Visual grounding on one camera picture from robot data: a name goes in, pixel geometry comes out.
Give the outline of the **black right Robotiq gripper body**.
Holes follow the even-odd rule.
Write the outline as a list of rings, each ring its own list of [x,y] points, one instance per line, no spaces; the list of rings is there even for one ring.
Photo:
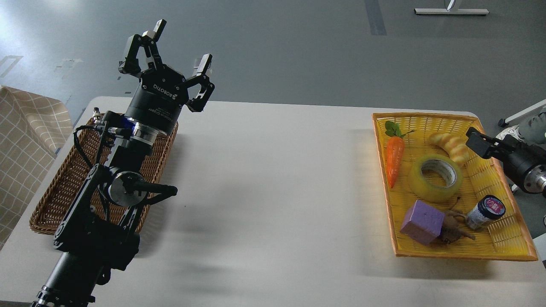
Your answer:
[[[503,163],[504,173],[513,182],[538,181],[545,175],[545,149],[519,142]]]

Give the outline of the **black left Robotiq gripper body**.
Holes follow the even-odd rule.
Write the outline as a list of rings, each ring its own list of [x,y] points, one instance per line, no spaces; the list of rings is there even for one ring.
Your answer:
[[[160,70],[148,69],[140,78],[125,117],[170,135],[184,103],[188,101],[185,77],[168,65]]]

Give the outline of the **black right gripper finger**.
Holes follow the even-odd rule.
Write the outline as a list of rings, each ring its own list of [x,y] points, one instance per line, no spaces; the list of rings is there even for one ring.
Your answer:
[[[517,139],[509,135],[503,140],[492,138],[482,134],[476,128],[470,127],[466,132],[468,137],[466,146],[470,148],[482,159],[490,159],[492,157],[502,160],[515,152],[517,147]]]

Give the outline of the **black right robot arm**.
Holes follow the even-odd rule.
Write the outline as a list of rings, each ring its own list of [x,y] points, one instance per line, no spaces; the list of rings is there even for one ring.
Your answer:
[[[528,145],[513,136],[503,140],[489,137],[471,127],[466,132],[466,145],[482,159],[499,160],[503,173],[527,194],[545,196],[546,152],[544,148]]]

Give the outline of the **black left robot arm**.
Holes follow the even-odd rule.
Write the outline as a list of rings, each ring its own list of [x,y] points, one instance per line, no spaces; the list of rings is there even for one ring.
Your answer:
[[[166,26],[128,38],[119,72],[139,79],[124,113],[95,107],[92,122],[73,132],[88,173],[53,235],[61,257],[38,292],[34,307],[86,307],[94,288],[111,271],[125,270],[139,251],[138,221],[145,208],[177,194],[175,186],[152,183],[141,167],[160,135],[171,135],[184,106],[205,108],[215,85],[206,72],[211,54],[186,78],[163,63],[157,43]]]

